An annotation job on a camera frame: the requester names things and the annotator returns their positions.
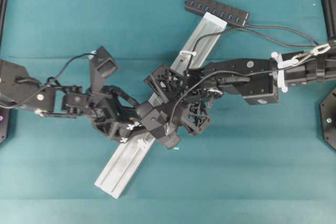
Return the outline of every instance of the electrical wire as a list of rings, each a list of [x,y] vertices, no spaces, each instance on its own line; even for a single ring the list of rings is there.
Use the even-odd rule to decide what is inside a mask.
[[[63,66],[63,68],[60,70],[60,72],[55,76],[55,77],[52,77],[52,78],[49,78],[49,81],[46,82],[46,84],[44,84],[42,87],[40,87],[37,91],[35,91],[33,94],[29,95],[28,97],[26,97],[23,101],[21,102],[18,102],[14,105],[4,105],[4,104],[0,104],[0,108],[4,108],[4,109],[15,109],[21,105],[23,105],[25,102],[27,102],[29,99],[31,99],[32,97],[36,96],[39,92],[41,92],[43,89],[47,88],[50,84],[52,84],[57,78],[60,77],[60,75],[66,70],[66,68],[68,67],[68,65],[78,59],[78,58],[81,58],[83,56],[87,56],[87,55],[92,55],[92,56],[95,56],[95,54],[91,54],[91,53],[85,53],[85,54],[82,54],[82,55],[78,55],[78,56],[75,56],[73,58],[71,58],[70,60],[67,61],[67,63],[65,63],[65,65]]]
[[[313,60],[316,60],[316,58],[312,58],[312,59],[308,59],[306,60],[305,62],[303,62],[304,64],[310,62],[310,61],[313,61]],[[243,73],[239,73],[239,72],[236,72],[236,71],[229,71],[229,70],[217,70],[215,72],[212,72],[210,73],[209,75],[207,75],[206,77],[204,77],[203,79],[201,79],[200,81],[198,81],[196,84],[194,84],[191,88],[189,88],[178,100],[177,102],[174,104],[174,107],[173,107],[173,110],[172,110],[172,115],[169,119],[169,122],[168,122],[168,127],[171,125],[172,121],[173,121],[173,117],[174,117],[174,113],[175,113],[175,110],[176,110],[176,107],[177,105],[183,100],[183,98],[186,97],[186,95],[188,93],[190,93],[193,89],[195,89],[198,85],[200,85],[203,81],[205,81],[206,79],[208,79],[209,77],[211,76],[214,76],[215,74],[219,74],[219,73],[231,73],[231,74],[235,74],[235,75],[238,75],[238,76],[243,76],[243,77],[251,77],[251,76],[255,76],[255,75],[258,75],[258,74],[264,74],[264,73],[272,73],[272,72],[277,72],[277,71],[280,71],[280,70],[289,70],[289,69],[292,69],[292,68],[295,68],[297,66],[291,66],[291,67],[286,67],[286,68],[282,68],[282,69],[274,69],[274,70],[265,70],[265,71],[258,71],[258,72],[252,72],[252,73],[248,73],[248,74],[243,74]]]
[[[284,27],[284,26],[257,26],[257,25],[251,25],[251,24],[248,24],[246,26],[250,27],[250,28],[256,28],[256,29],[277,29],[277,30],[290,31],[292,33],[300,35],[303,38],[306,38],[307,40],[309,40],[310,42],[312,42],[313,44],[315,44],[317,46],[319,45],[319,43],[316,40],[314,40],[313,38],[309,37],[307,34],[304,34],[301,31],[297,31],[297,30],[294,30],[294,29],[289,28],[289,27]]]
[[[203,36],[200,36],[200,38],[197,39],[194,47],[193,47],[193,51],[196,51],[196,48],[197,48],[197,45],[200,43],[200,41],[206,37],[210,37],[210,36],[217,36],[217,35],[223,35],[223,34],[227,34],[227,33],[230,33],[232,31],[245,31],[245,32],[248,32],[250,34],[254,34],[254,35],[258,35],[266,40],[269,40],[273,43],[276,43],[276,44],[279,44],[283,47],[288,47],[288,48],[314,48],[315,46],[302,46],[302,45],[290,45],[290,44],[286,44],[286,43],[283,43],[281,41],[278,41],[276,39],[273,39],[265,34],[262,34],[262,33],[259,33],[257,31],[252,31],[252,30],[249,30],[249,29],[246,29],[246,28],[239,28],[239,27],[236,27],[236,28],[231,28],[229,30],[225,30],[225,31],[219,31],[217,33],[212,33],[212,34],[206,34],[206,35],[203,35]],[[193,60],[193,55],[190,56],[189,58],[189,62],[188,62],[188,65],[187,65],[187,70],[190,69],[190,65],[192,63],[192,60]]]

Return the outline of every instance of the teal fabric surface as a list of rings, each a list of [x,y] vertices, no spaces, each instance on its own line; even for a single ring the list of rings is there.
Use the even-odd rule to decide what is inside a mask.
[[[104,45],[121,67],[109,83],[144,101],[152,92],[142,80],[172,63],[201,20],[184,1],[8,0],[0,57],[43,81]],[[250,11],[251,24],[327,39],[320,0],[219,1]],[[237,32],[223,36],[209,60],[267,59],[273,51],[294,49]],[[59,81],[87,87],[88,61],[73,62]],[[117,143],[85,118],[14,111],[0,146],[0,223],[334,223],[336,152],[322,139],[318,110],[334,86],[291,88],[266,106],[225,95],[202,135],[181,130],[179,150],[155,144],[118,200],[93,185]]]

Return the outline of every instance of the white cable tie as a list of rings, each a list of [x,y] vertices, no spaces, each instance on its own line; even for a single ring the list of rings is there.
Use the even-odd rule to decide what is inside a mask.
[[[182,54],[196,56],[196,51],[191,52],[191,51],[187,51],[187,50],[181,50],[180,55],[182,55]]]
[[[278,68],[279,69],[285,68],[282,65],[286,66],[287,64],[293,63],[293,60],[289,60],[290,62],[287,62],[288,60],[283,61],[282,60],[282,55],[278,54],[277,52],[272,52],[271,56],[272,56],[272,58],[274,58],[278,62]],[[281,88],[283,93],[286,93],[288,91],[288,87],[285,84],[285,72],[283,70],[278,71],[277,85],[278,85],[278,88]]]

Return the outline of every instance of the aluminum rail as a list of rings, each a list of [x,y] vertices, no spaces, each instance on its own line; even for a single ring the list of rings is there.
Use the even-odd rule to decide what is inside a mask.
[[[182,50],[193,50],[193,46],[200,36],[224,31],[226,25],[225,21],[210,13],[206,13]],[[198,68],[204,63],[219,37],[220,35],[209,36],[199,42],[196,50],[197,55],[193,57],[191,68]],[[171,68],[179,73],[183,73],[188,65],[189,58],[189,55],[179,54]],[[155,93],[150,97],[149,102],[154,106],[162,103]],[[144,133],[128,140],[124,144],[120,144],[99,175],[95,185],[118,199],[154,141],[155,138],[150,133]]]

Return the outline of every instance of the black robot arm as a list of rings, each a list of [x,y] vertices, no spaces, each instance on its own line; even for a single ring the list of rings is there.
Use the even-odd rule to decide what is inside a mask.
[[[47,85],[42,85],[30,77],[23,66],[0,60],[0,106],[33,111],[43,117],[85,116],[92,121],[93,128],[108,139],[126,142],[132,132],[143,129],[134,108],[138,103],[120,88],[104,85],[106,79],[119,69],[104,47],[87,55],[90,88],[85,92],[80,86],[62,86],[53,77],[47,80]],[[63,113],[54,113],[57,91],[64,93]],[[123,106],[119,99],[124,99],[130,106]]]
[[[271,59],[235,59],[210,62],[199,69],[179,74],[166,66],[157,68],[145,79],[163,104],[148,102],[137,107],[141,124],[161,144],[173,148],[180,142],[183,126],[198,135],[211,123],[208,109],[225,92],[242,95],[250,105],[277,103],[279,90],[313,81],[336,79],[336,54],[329,53],[330,40],[318,53],[272,54]]]

